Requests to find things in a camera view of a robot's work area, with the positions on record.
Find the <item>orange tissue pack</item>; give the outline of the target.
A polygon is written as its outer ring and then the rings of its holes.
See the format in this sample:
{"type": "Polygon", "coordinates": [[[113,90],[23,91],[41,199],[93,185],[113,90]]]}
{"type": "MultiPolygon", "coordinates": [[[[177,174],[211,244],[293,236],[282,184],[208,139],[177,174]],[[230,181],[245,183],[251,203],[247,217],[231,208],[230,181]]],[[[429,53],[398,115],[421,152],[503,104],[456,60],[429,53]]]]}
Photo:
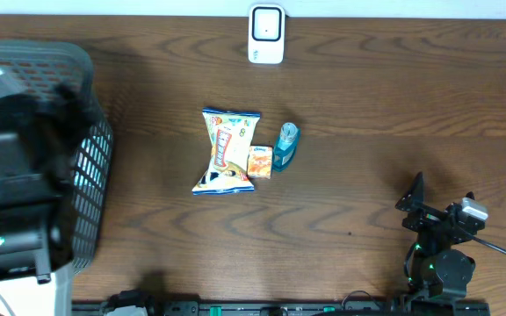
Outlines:
{"type": "Polygon", "coordinates": [[[272,147],[250,146],[247,166],[249,178],[270,179],[272,171],[272,147]]]}

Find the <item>yellow snack chip bag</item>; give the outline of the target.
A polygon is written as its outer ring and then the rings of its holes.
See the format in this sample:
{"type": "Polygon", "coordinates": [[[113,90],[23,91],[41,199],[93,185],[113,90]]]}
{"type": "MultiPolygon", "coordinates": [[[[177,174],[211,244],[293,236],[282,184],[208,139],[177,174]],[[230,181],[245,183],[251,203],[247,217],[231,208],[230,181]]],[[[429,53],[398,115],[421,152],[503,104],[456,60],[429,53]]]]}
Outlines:
{"type": "Polygon", "coordinates": [[[252,192],[247,176],[249,146],[259,112],[223,111],[206,107],[202,111],[212,149],[204,175],[192,189],[194,196],[252,192]]]}

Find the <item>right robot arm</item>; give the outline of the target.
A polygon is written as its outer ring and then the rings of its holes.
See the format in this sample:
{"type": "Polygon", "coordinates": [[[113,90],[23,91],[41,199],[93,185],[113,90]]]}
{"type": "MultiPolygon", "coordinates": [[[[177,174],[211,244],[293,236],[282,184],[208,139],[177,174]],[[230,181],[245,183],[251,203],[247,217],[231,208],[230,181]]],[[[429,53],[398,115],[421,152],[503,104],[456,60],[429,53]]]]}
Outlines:
{"type": "Polygon", "coordinates": [[[460,230],[461,206],[440,211],[425,204],[423,174],[417,173],[395,208],[407,213],[402,226],[417,233],[403,266],[409,291],[400,296],[404,312],[454,315],[456,302],[467,294],[474,260],[453,246],[468,241],[460,230]]]}

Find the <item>grey plastic shopping basket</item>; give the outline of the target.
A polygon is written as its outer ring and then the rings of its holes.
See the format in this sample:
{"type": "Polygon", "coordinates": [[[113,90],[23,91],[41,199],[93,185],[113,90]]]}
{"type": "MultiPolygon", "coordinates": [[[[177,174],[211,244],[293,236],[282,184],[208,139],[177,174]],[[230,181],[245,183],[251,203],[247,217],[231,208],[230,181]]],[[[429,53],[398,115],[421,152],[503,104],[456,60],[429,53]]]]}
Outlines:
{"type": "Polygon", "coordinates": [[[77,91],[96,114],[97,123],[73,155],[71,175],[76,208],[73,235],[75,273],[88,269],[98,247],[114,138],[92,88],[93,63],[79,46],[65,42],[0,39],[0,68],[10,71],[25,93],[41,102],[55,98],[60,83],[77,91]]]}

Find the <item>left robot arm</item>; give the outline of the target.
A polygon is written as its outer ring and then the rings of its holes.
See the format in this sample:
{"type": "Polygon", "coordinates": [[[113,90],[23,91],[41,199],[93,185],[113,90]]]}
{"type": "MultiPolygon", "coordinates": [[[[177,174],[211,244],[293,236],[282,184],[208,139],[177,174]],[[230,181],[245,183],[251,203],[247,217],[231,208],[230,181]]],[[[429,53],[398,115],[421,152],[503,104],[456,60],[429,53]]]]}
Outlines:
{"type": "Polygon", "coordinates": [[[90,92],[57,83],[40,99],[0,68],[0,315],[153,315],[123,291],[72,297],[75,265],[94,251],[112,137],[90,92]]]}

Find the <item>blue mouthwash bottle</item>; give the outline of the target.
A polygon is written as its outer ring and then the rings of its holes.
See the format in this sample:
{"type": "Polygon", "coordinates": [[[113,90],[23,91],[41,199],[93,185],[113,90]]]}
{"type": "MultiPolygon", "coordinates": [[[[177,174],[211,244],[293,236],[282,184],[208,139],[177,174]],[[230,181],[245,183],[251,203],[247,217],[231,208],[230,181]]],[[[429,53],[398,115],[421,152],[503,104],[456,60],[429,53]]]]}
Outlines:
{"type": "Polygon", "coordinates": [[[286,122],[280,129],[273,149],[272,169],[281,172],[289,167],[300,141],[301,130],[292,122],[286,122]]]}

